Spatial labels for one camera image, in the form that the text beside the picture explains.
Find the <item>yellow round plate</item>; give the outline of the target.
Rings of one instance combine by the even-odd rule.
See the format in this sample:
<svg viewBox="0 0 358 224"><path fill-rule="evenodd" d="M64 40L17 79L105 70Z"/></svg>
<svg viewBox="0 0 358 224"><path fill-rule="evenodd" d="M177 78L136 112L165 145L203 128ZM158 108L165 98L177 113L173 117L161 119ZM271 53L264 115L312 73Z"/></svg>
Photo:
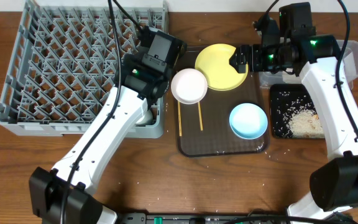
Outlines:
<svg viewBox="0 0 358 224"><path fill-rule="evenodd" d="M208 87L217 91L229 91L237 88L246 79L249 66L247 63L229 63L236 59L236 48L228 44L213 44L204 48L197 56L195 69L207 79Z"/></svg>

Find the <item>white round bowl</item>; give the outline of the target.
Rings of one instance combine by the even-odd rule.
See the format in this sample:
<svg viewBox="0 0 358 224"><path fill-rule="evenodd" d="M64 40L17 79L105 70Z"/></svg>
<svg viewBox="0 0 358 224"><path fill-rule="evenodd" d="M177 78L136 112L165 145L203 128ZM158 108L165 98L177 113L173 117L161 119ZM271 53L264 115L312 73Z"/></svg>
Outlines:
<svg viewBox="0 0 358 224"><path fill-rule="evenodd" d="M205 97L207 90L208 82L205 76L194 68L180 70L173 76L171 92L180 103L198 103Z"/></svg>

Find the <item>light blue bowl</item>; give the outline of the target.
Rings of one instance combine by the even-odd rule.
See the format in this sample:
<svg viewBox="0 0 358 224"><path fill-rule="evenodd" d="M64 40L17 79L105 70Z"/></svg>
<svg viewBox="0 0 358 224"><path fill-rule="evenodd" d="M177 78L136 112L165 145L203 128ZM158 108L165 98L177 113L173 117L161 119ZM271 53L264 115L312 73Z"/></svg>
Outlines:
<svg viewBox="0 0 358 224"><path fill-rule="evenodd" d="M252 140L261 137L266 132L268 123L265 111L253 103L239 104L229 115L230 128L241 139Z"/></svg>

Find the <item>pale green cup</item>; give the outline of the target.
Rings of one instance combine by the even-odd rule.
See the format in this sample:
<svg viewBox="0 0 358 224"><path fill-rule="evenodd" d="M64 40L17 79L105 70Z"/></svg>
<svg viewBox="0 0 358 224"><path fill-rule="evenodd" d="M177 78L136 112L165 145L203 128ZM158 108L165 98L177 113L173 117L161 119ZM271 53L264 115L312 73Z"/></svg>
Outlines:
<svg viewBox="0 0 358 224"><path fill-rule="evenodd" d="M141 117L136 123L136 126L146 126L153 124L154 116L151 110L148 110L143 117Z"/></svg>

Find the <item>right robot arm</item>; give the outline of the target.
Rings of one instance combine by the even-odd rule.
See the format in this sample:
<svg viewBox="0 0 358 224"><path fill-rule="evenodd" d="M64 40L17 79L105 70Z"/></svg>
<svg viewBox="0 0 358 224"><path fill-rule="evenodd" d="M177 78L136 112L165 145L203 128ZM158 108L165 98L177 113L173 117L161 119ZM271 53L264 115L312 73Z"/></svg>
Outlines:
<svg viewBox="0 0 358 224"><path fill-rule="evenodd" d="M287 208L293 222L324 220L358 207L358 107L344 74L345 49L332 35L304 35L229 53L228 62L239 73L292 68L319 116L329 162L311 174L310 192Z"/></svg>

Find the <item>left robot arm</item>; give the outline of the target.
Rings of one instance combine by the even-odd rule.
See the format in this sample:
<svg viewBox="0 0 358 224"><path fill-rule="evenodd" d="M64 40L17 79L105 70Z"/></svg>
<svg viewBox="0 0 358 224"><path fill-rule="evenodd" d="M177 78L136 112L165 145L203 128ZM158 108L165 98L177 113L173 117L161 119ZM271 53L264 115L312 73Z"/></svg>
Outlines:
<svg viewBox="0 0 358 224"><path fill-rule="evenodd" d="M117 223L118 214L93 195L127 133L167 92L186 46L156 51L125 56L102 110L80 140L51 170L32 173L32 211L43 223Z"/></svg>

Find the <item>clear plastic waste bin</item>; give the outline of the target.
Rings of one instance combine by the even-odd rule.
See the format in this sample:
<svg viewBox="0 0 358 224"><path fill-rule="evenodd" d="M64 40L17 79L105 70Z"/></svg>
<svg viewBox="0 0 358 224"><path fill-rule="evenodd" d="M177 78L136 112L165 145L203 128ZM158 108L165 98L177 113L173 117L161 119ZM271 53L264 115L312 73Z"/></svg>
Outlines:
<svg viewBox="0 0 358 224"><path fill-rule="evenodd" d="M353 89L353 81L358 78L358 42L349 40L343 56L343 64L349 88ZM301 84L301 78L285 72L259 72L262 88L270 88L275 84Z"/></svg>

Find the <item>left wooden chopstick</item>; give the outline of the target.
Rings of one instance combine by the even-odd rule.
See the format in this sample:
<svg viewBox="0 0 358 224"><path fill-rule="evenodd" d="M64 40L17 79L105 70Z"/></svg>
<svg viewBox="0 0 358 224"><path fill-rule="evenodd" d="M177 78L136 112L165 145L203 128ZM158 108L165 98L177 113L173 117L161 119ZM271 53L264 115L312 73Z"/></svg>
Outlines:
<svg viewBox="0 0 358 224"><path fill-rule="evenodd" d="M177 110L178 110L178 131L179 137L182 137L182 126L181 126L181 104L177 101Z"/></svg>

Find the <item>dark brown serving tray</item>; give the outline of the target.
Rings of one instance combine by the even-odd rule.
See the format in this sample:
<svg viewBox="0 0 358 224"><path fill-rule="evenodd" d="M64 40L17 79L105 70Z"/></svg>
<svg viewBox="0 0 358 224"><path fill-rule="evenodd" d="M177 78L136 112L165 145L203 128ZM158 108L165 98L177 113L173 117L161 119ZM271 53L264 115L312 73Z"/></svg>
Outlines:
<svg viewBox="0 0 358 224"><path fill-rule="evenodd" d="M259 77L250 73L237 88L229 91L209 89L200 101L203 131L200 131L198 106L181 104L182 137L178 131L177 101L174 102L178 150L186 157L206 157L230 154L254 154L269 146L269 131L257 139L237 137L230 128L229 115L234 107L253 103L264 108Z"/></svg>

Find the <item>grey plastic dish rack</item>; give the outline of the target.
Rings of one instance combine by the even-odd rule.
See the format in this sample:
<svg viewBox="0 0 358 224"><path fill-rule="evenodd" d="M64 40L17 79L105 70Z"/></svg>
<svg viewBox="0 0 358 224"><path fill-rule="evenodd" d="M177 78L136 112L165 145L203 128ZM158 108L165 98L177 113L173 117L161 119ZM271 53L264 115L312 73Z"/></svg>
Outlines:
<svg viewBox="0 0 358 224"><path fill-rule="evenodd" d="M18 136L84 133L106 102L117 58L140 50L136 25L168 31L168 6L39 6L26 1L0 98Z"/></svg>

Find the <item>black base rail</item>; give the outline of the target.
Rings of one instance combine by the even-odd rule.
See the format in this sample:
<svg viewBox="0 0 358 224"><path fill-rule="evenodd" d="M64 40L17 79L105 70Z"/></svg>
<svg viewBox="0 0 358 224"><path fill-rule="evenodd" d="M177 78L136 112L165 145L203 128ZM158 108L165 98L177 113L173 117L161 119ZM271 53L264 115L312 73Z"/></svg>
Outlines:
<svg viewBox="0 0 358 224"><path fill-rule="evenodd" d="M274 214L250 213L248 215L148 215L145 213L122 213L118 215L118 224L224 224L233 220L239 220L241 224L290 224L305 223L273 218Z"/></svg>

